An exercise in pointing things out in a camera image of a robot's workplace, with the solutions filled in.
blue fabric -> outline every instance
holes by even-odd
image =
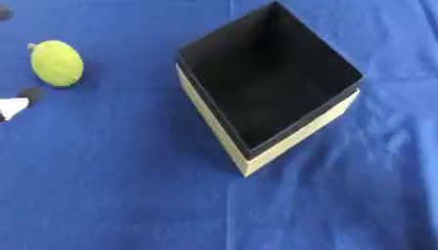
[[[263,0],[6,0],[0,95],[61,39],[81,84],[0,126],[0,248],[436,249],[436,0],[283,3],[366,75],[351,108],[248,179],[179,87],[177,49]]]

blue cloth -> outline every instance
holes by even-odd
[[[0,248],[436,249],[436,0],[283,3],[366,75],[342,117],[248,179],[179,87],[185,43],[263,0],[6,0],[0,97],[41,84],[27,43],[81,84],[0,126]]]

